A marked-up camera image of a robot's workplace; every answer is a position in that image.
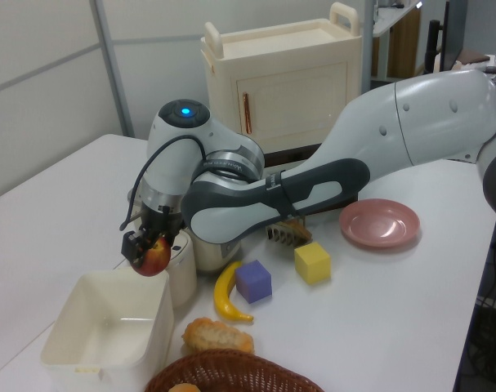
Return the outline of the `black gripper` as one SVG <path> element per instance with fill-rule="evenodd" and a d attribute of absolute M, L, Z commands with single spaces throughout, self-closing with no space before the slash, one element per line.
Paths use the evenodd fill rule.
<path fill-rule="evenodd" d="M 183 218 L 180 212 L 171 212 L 168 206 L 161 207 L 160 211 L 144 207 L 141 228 L 143 230 L 128 231 L 123 235 L 121 253 L 133 268 L 142 267 L 145 253 L 150 249 L 149 240 L 164 238 L 172 248 L 183 228 Z"/>

